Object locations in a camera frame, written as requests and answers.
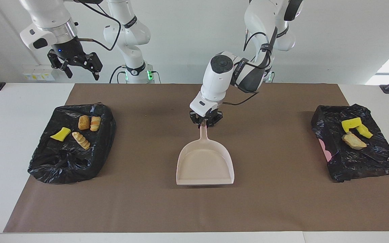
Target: black cable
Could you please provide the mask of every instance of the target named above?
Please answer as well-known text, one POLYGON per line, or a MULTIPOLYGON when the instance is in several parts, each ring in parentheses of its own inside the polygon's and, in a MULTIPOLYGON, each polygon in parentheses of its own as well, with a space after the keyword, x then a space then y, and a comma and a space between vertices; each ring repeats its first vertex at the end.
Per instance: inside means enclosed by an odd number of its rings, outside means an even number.
POLYGON ((99 7, 99 9, 101 9, 103 11, 103 14, 109 16, 106 11, 104 9, 102 9, 102 7, 100 7, 100 5, 98 3, 96 3, 97 7, 99 7))
POLYGON ((157 71, 152 71, 151 73, 152 73, 152 74, 157 73, 157 75, 159 76, 159 83, 162 83, 162 80, 160 79, 160 74, 159 74, 159 72, 157 72, 157 71))
POLYGON ((263 66, 263 67, 261 67, 261 66, 255 66, 255 65, 253 65, 253 64, 251 64, 251 63, 246 63, 247 65, 249 65, 249 66, 252 66, 252 67, 254 67, 254 68, 258 68, 258 69, 265 69, 265 68, 268 68, 268 66, 271 64, 271 52, 269 51, 269 50, 267 50, 267 53, 266 53, 266 55, 267 55, 267 58, 268 58, 268 62, 267 62, 267 64, 265 65, 265 66, 263 66))
POLYGON ((249 30, 248 30, 247 28, 245 28, 245 40, 244 40, 244 46, 246 46, 248 35, 249 35, 249 30))
POLYGON ((112 83, 112 78, 113 78, 113 76, 115 75, 116 71, 117 71, 118 69, 120 69, 120 68, 122 68, 122 66, 118 66, 118 67, 113 71, 113 73, 112 73, 112 75, 111 75, 111 78, 109 79, 109 83, 112 83))
POLYGON ((245 51, 245 48, 247 47, 247 45, 249 44, 250 40, 252 39, 252 37, 254 37, 255 35, 257 34, 263 34, 264 36, 267 36, 264 32, 256 32, 254 34, 252 34, 252 36, 249 38, 249 40, 247 40, 245 43, 244 43, 244 49, 243 51, 245 51))
POLYGON ((224 105, 230 105, 230 106, 239 106, 241 105, 242 103, 246 102, 247 100, 253 98, 255 95, 257 95, 259 92, 256 92, 256 93, 253 93, 253 95, 251 95, 249 98, 246 98, 244 101, 240 102, 240 103, 229 103, 229 102, 223 102, 224 105))
POLYGON ((112 45, 111 48, 107 48, 105 45, 103 45, 102 43, 100 43, 99 41, 94 40, 94 39, 89 39, 89 38, 79 38, 78 40, 79 40, 80 42, 93 42, 93 43, 98 43, 100 46, 103 46, 103 47, 104 47, 105 49, 107 49, 108 51, 112 51, 113 48, 114 48, 115 45, 116 45, 116 42, 118 41, 119 34, 121 33, 121 23, 120 23, 117 19, 115 19, 114 17, 111 17, 111 16, 109 16, 109 15, 107 15, 107 14, 104 14, 104 13, 98 11, 97 9, 94 9, 93 7, 89 6, 88 4, 82 2, 82 0, 78 0, 78 1, 79 1, 79 3, 83 4, 85 7, 91 9, 92 11, 98 13, 99 15, 102 15, 102 16, 104 16, 104 17, 106 17, 106 18, 109 18, 109 19, 111 19, 111 20, 114 20, 114 21, 115 21, 116 23, 118 23, 118 25, 119 25, 118 34, 116 34, 115 41, 114 41, 114 43, 113 43, 113 45, 112 45))
POLYGON ((273 82, 274 82, 274 79, 275 79, 275 72, 271 72, 270 77, 271 77, 271 75, 274 75, 274 76, 273 76, 273 79, 271 80, 271 83, 273 83, 273 82))
POLYGON ((119 74, 125 74, 125 71, 121 71, 121 72, 116 74, 116 82, 117 83, 119 83, 119 74))

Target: dustpan handle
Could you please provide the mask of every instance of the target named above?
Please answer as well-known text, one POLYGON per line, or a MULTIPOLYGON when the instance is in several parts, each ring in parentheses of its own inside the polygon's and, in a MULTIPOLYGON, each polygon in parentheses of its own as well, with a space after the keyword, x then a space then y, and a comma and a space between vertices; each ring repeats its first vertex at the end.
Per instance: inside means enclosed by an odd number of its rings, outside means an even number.
POLYGON ((201 131, 201 140, 207 140, 208 139, 207 124, 205 120, 202 121, 199 130, 201 131))

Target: green led light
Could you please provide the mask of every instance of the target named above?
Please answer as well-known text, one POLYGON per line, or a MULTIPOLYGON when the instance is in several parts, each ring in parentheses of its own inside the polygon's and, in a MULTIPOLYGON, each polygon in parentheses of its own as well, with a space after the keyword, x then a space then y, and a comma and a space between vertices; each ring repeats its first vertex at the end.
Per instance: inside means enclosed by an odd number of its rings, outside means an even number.
POLYGON ((154 76, 150 70, 147 70, 147 74, 148 74, 148 80, 153 80, 154 76))

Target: white wall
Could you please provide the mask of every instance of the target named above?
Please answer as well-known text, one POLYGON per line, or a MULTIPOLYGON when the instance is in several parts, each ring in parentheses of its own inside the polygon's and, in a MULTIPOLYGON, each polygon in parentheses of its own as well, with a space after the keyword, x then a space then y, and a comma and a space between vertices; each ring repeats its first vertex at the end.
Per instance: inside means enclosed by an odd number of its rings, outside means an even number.
MULTIPOLYGON (((389 58, 389 1, 306 0, 303 12, 291 23, 297 45, 276 51, 275 82, 365 83, 389 58)), ((164 83, 200 83, 209 59, 220 51, 253 57, 253 46, 242 52, 247 0, 132 0, 138 19, 151 30, 141 46, 145 60, 154 65, 164 83)), ((106 11, 106 3, 101 4, 106 11)), ((66 3, 79 37, 104 42, 103 27, 110 20, 78 3, 66 3)), ((31 23, 17 0, 0 0, 0 79, 24 81, 25 66, 48 64, 46 53, 28 51, 18 32, 31 23)), ((107 82, 115 66, 124 63, 118 51, 94 43, 104 64, 99 82, 107 82)), ((72 68, 74 82, 95 82, 82 68, 72 68)))

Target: yellow sponge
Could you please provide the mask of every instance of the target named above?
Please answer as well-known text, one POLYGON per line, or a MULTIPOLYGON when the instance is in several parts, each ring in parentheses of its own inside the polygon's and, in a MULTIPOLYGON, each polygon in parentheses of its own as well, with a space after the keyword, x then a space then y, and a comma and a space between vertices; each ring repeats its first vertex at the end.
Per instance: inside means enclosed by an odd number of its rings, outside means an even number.
POLYGON ((57 132, 55 135, 52 135, 51 138, 64 142, 65 137, 67 137, 68 134, 70 134, 71 130, 68 128, 61 128, 59 132, 57 132))
POLYGON ((369 129, 366 126, 364 126, 364 124, 357 126, 357 131, 364 137, 367 138, 373 137, 373 134, 369 131, 369 129))
POLYGON ((343 120, 341 122, 341 126, 343 127, 344 132, 348 133, 349 129, 354 129, 357 126, 362 125, 361 118, 357 117, 350 120, 343 120))

